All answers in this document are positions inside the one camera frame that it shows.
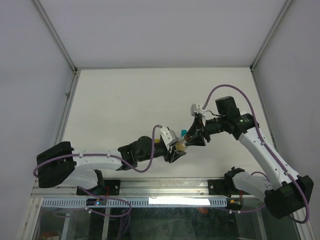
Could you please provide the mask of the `clear bottle yellow capsules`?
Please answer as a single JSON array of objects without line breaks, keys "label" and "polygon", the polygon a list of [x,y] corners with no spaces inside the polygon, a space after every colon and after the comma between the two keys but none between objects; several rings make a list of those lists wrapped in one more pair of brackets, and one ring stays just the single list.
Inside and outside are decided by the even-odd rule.
[{"label": "clear bottle yellow capsules", "polygon": [[180,139],[176,142],[175,148],[177,151],[185,152],[188,146],[186,145],[186,141],[184,139]]}]

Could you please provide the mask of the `weekly pill organizer box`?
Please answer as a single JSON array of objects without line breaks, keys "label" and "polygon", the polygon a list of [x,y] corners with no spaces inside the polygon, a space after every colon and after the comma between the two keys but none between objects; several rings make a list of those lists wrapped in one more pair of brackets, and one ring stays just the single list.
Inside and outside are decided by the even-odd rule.
[{"label": "weekly pill organizer box", "polygon": [[[186,129],[182,129],[180,132],[176,132],[176,136],[181,138],[183,137],[185,134],[187,133],[187,130]],[[159,143],[160,142],[160,139],[159,138],[156,138],[155,139],[155,143]]]}]

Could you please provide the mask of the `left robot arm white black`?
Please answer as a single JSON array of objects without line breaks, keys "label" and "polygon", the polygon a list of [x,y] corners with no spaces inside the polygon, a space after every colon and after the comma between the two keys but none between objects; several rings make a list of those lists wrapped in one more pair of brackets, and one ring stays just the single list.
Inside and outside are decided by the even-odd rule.
[{"label": "left robot arm white black", "polygon": [[90,153],[72,147],[63,141],[36,157],[33,175],[40,188],[53,188],[61,184],[73,185],[100,194],[105,188],[102,170],[127,171],[137,168],[139,162],[162,157],[173,163],[186,154],[187,146],[181,139],[166,145],[163,139],[152,141],[148,136],[106,153]]}]

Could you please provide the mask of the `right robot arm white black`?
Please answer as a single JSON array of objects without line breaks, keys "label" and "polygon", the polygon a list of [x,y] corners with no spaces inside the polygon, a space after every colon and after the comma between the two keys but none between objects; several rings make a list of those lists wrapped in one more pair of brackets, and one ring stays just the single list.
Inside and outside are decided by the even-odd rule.
[{"label": "right robot arm white black", "polygon": [[250,175],[242,168],[233,167],[224,175],[221,193],[230,196],[242,190],[263,201],[269,213],[282,219],[307,208],[314,187],[313,180],[301,176],[268,145],[250,113],[242,114],[231,96],[215,101],[218,115],[206,118],[201,104],[193,104],[190,113],[194,121],[185,134],[186,146],[205,146],[211,135],[229,133],[239,141],[263,169],[267,180]]}]

